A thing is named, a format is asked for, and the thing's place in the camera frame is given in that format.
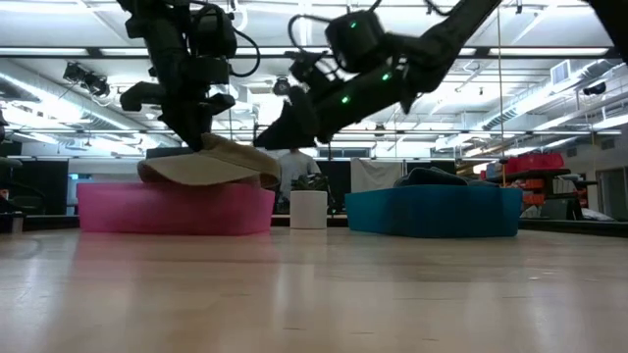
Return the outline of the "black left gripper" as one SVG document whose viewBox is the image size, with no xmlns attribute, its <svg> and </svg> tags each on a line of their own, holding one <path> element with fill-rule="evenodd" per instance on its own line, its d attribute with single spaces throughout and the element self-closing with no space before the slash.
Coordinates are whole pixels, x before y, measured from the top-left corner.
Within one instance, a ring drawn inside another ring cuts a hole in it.
<svg viewBox="0 0 628 353">
<path fill-rule="evenodd" d="M 120 103 L 128 112 L 139 112 L 143 105 L 159 106 L 160 120 L 192 151 L 199 151 L 212 118 L 236 102 L 228 93 L 210 93 L 213 85 L 229 83 L 231 68 L 225 58 L 211 57 L 153 64 L 148 73 L 157 82 L 136 83 L 121 95 Z"/>
</svg>

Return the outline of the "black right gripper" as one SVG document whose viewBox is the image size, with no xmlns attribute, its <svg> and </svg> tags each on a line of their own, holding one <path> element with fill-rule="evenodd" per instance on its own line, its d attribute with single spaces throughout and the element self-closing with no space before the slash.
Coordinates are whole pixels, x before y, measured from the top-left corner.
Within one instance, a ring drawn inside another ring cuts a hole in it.
<svg viewBox="0 0 628 353">
<path fill-rule="evenodd" d="M 389 74 L 370 73 L 304 92 L 297 87 L 279 117 L 254 140 L 267 150 L 313 147 L 328 143 L 342 128 L 389 106 Z"/>
</svg>

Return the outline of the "tan cloth hat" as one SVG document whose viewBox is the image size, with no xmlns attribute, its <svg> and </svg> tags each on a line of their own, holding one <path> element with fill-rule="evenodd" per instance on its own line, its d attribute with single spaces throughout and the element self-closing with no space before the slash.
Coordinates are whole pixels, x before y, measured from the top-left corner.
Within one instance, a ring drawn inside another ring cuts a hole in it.
<svg viewBox="0 0 628 353">
<path fill-rule="evenodd" d="M 141 181 L 189 186 L 248 182 L 264 188 L 280 182 L 280 165 L 268 154 L 214 133 L 203 133 L 201 138 L 203 147 L 198 152 L 140 161 Z"/>
</svg>

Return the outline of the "dark blue cloth hat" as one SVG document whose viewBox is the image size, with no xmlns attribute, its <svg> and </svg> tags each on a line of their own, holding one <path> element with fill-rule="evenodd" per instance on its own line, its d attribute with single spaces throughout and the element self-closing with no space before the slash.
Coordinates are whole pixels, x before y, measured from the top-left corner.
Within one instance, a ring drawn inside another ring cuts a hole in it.
<svg viewBox="0 0 628 353">
<path fill-rule="evenodd" d="M 497 187 L 497 184 L 493 182 L 453 175 L 436 167 L 414 168 L 407 175 L 399 178 L 393 186 L 404 187 L 419 184 Z"/>
</svg>

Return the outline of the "person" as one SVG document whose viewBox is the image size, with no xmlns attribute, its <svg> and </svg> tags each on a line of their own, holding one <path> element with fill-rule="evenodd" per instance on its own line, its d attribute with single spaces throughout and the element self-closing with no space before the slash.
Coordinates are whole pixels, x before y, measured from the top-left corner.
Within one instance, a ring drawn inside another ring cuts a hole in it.
<svg viewBox="0 0 628 353">
<path fill-rule="evenodd" d="M 279 158 L 281 168 L 281 183 L 279 196 L 277 197 L 276 212 L 285 214 L 289 209 L 289 198 L 292 189 L 292 182 L 300 177 L 309 177 L 321 173 L 315 160 L 297 148 L 289 149 Z"/>
</svg>

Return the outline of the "small green plant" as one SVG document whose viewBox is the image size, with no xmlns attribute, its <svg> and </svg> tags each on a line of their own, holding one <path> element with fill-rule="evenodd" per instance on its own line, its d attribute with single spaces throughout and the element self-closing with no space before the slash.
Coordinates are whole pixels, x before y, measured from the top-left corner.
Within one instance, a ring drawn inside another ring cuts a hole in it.
<svg viewBox="0 0 628 353">
<path fill-rule="evenodd" d="M 292 191 L 329 191 L 328 178 L 322 174 L 299 176 L 291 182 Z"/>
</svg>

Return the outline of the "red translucent plastic bin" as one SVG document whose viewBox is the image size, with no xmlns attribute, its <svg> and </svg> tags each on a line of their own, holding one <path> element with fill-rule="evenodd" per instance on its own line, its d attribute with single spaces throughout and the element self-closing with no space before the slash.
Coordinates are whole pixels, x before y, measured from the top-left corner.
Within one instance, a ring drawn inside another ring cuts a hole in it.
<svg viewBox="0 0 628 353">
<path fill-rule="evenodd" d="M 267 232 L 275 193 L 244 183 L 81 183 L 86 232 L 237 236 Z"/>
</svg>

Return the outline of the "white plant pot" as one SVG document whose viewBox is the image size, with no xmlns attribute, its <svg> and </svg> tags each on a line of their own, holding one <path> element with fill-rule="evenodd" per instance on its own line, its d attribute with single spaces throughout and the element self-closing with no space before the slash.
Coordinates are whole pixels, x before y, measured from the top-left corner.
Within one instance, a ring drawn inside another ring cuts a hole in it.
<svg viewBox="0 0 628 353">
<path fill-rule="evenodd" d="M 318 190 L 294 190 L 289 199 L 289 226 L 295 229 L 327 227 L 328 193 Z"/>
</svg>

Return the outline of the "white hanging cloth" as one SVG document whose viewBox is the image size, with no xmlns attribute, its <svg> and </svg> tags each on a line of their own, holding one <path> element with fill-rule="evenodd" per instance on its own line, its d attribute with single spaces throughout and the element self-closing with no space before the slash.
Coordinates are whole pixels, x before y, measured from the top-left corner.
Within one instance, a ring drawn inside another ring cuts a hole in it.
<svg viewBox="0 0 628 353">
<path fill-rule="evenodd" d="M 352 158 L 350 160 L 351 192 L 387 189 L 403 176 L 401 162 L 381 162 Z"/>
</svg>

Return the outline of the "black ceiling device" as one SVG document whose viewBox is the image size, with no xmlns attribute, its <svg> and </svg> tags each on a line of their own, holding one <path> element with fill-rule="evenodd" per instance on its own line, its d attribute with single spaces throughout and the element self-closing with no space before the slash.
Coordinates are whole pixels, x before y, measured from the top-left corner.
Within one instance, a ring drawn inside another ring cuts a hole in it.
<svg viewBox="0 0 628 353">
<path fill-rule="evenodd" d="M 73 85 L 80 86 L 95 97 L 106 97 L 110 94 L 110 85 L 106 76 L 99 76 L 76 62 L 67 64 L 63 73 L 63 79 Z"/>
</svg>

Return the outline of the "blue plastic bin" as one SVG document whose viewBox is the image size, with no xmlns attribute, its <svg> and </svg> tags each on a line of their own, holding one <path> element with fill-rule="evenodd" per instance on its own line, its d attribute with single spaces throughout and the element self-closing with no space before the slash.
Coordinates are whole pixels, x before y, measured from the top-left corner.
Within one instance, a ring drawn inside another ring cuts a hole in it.
<svg viewBox="0 0 628 353">
<path fill-rule="evenodd" d="M 411 185 L 345 196 L 352 230 L 418 238 L 512 237 L 523 192 L 516 188 Z"/>
</svg>

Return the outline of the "red storage crates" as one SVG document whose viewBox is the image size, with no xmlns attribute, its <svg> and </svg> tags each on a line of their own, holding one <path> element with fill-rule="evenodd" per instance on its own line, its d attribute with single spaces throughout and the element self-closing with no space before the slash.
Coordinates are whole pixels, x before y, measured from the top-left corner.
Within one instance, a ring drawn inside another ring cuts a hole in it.
<svg viewBox="0 0 628 353">
<path fill-rule="evenodd" d="M 536 170 L 559 170 L 564 161 L 559 153 L 532 153 L 511 157 L 504 165 L 507 174 L 517 174 Z"/>
</svg>

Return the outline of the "dark storage shelf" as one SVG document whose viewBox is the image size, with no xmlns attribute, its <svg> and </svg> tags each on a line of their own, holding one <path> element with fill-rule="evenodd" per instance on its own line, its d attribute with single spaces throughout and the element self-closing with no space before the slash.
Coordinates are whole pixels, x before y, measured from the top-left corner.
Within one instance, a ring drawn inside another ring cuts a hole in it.
<svg viewBox="0 0 628 353">
<path fill-rule="evenodd" d="M 589 208 L 588 187 L 597 185 L 568 169 L 535 169 L 516 173 L 482 172 L 481 179 L 523 191 L 524 219 L 583 221 Z"/>
</svg>

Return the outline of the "black aluminium table frame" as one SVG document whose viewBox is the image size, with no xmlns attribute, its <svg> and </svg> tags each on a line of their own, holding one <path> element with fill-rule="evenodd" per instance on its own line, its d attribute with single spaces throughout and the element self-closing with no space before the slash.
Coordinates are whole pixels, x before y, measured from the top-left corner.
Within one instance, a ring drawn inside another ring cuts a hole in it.
<svg viewBox="0 0 628 353">
<path fill-rule="evenodd" d="M 272 227 L 288 227 L 288 216 L 275 215 L 272 218 Z M 347 227 L 347 218 L 340 216 L 328 218 L 328 227 Z M 595 236 L 623 237 L 628 238 L 628 223 L 621 222 L 598 222 L 598 221 L 557 221 L 542 219 L 520 219 L 519 229 L 559 232 L 559 233 L 580 233 Z M 10 215 L 0 214 L 0 233 L 8 234 L 11 232 L 24 231 L 42 231 L 55 229 L 80 228 L 78 216 L 26 216 L 24 214 Z M 138 231 L 118 231 L 118 230 L 84 230 L 86 232 L 96 233 L 134 233 L 134 234 L 169 234 L 169 235 L 190 235 L 182 232 L 168 233 L 157 230 L 138 230 Z M 468 235 L 462 233 L 441 234 L 435 232 L 426 234 L 401 235 L 401 233 L 390 233 L 398 236 L 409 236 L 419 238 L 478 238 L 478 237 L 504 237 L 509 235 L 489 235 L 488 231 L 473 230 Z"/>
</svg>

